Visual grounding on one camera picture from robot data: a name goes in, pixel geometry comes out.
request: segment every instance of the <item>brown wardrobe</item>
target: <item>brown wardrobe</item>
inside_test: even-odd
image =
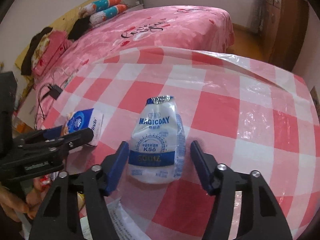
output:
[[[292,71],[309,18],[305,0],[266,0],[262,25],[264,61]]]

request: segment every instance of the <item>metal bolt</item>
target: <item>metal bolt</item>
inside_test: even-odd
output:
[[[100,165],[94,165],[91,168],[91,170],[94,172],[101,171],[101,169],[102,169],[102,167]]]
[[[68,176],[68,173],[66,171],[62,171],[59,173],[60,178],[65,178],[66,176]]]
[[[227,166],[224,164],[218,164],[218,170],[225,171],[227,169]]]
[[[259,171],[252,171],[251,175],[257,178],[260,177],[261,173]]]

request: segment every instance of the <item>white bottle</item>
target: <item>white bottle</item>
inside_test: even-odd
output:
[[[129,142],[129,175],[150,184],[182,174],[186,140],[173,96],[149,98]]]

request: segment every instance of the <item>white plastic wrapper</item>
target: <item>white plastic wrapper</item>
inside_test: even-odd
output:
[[[173,96],[149,98],[129,142],[129,175],[163,184],[182,174],[186,140]]]
[[[93,131],[93,139],[89,145],[97,146],[100,140],[103,113],[91,108],[72,112],[67,116],[67,122],[62,128],[62,135],[66,135],[89,127]]]

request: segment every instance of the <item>checkered tablecloth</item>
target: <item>checkered tablecloth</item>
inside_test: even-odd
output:
[[[319,208],[320,126],[304,81],[283,69],[228,54],[132,48],[83,66],[43,127],[63,124],[72,111],[104,113],[98,146],[69,155],[68,171],[80,172],[128,141],[146,99],[157,95],[175,96],[187,149],[196,139],[234,171],[259,170],[294,238],[302,233]],[[113,198],[119,196],[152,240],[201,239],[214,202],[201,188],[189,150],[182,179],[145,185],[124,172]]]

